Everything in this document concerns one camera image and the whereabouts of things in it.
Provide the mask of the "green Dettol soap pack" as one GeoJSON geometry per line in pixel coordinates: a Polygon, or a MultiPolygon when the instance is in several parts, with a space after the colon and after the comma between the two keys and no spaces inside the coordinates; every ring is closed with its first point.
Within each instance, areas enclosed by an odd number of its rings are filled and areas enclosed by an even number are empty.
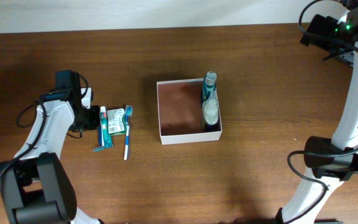
{"type": "Polygon", "coordinates": [[[124,115],[125,111],[123,108],[107,110],[108,133],[110,136],[126,133],[124,115]]]}

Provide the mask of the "blue white toothbrush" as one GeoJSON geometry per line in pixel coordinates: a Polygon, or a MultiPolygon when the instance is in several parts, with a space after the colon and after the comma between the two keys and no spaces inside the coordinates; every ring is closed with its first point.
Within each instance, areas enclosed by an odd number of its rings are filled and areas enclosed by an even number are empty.
{"type": "Polygon", "coordinates": [[[133,107],[131,105],[126,105],[125,108],[125,125],[126,125],[126,138],[125,138],[125,147],[124,147],[124,160],[126,161],[128,159],[129,155],[129,117],[131,117],[133,114],[133,107]]]}

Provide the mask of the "clear pump soap bottle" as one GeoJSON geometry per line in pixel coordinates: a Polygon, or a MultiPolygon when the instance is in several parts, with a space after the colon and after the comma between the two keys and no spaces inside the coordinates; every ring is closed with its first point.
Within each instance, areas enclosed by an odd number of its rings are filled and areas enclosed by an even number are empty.
{"type": "Polygon", "coordinates": [[[205,132],[217,130],[219,123],[219,107],[215,99],[206,100],[203,103],[201,126],[205,132]]]}

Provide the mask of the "teal mouthwash bottle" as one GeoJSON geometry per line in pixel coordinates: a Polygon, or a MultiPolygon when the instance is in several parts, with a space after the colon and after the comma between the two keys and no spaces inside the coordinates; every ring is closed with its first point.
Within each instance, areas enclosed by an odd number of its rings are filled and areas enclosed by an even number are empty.
{"type": "Polygon", "coordinates": [[[203,79],[203,87],[201,92],[201,103],[209,99],[212,92],[216,89],[217,74],[215,72],[207,72],[203,79]]]}

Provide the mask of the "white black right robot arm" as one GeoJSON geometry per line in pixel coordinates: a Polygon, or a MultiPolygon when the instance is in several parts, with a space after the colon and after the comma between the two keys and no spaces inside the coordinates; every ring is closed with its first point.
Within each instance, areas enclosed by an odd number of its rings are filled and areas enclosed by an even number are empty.
{"type": "Polygon", "coordinates": [[[314,223],[330,197],[352,175],[358,174],[358,1],[341,1],[347,9],[339,20],[315,15],[301,29],[301,43],[329,52],[352,66],[344,111],[331,138],[311,136],[302,151],[288,155],[288,165],[301,177],[291,200],[276,214],[274,223],[314,223]]]}

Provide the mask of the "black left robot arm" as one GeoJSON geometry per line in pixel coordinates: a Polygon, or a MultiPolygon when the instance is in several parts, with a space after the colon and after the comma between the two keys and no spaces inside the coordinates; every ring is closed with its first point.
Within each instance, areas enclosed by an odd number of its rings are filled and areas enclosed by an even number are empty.
{"type": "Polygon", "coordinates": [[[93,91],[72,70],[55,74],[55,88],[34,103],[35,120],[22,148],[0,162],[0,193],[10,223],[101,223],[78,208],[60,162],[65,138],[100,126],[93,91]]]}

